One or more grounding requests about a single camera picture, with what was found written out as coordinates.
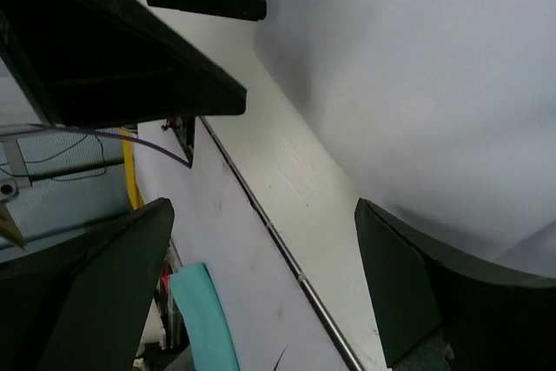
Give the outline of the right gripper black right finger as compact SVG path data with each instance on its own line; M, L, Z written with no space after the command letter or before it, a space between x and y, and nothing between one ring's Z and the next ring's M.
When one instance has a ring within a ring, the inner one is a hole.
M389 368L555 368L553 278L469 255L365 199L354 219Z

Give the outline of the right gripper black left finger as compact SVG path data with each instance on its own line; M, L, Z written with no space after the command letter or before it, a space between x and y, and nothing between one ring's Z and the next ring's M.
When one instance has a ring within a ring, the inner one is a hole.
M175 211L159 198L1 265L3 370L130 370Z

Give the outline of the white t-shirt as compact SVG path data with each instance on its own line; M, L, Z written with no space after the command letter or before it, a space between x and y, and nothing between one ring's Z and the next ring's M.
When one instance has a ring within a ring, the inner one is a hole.
M555 0L268 0L268 72L370 201L555 272Z

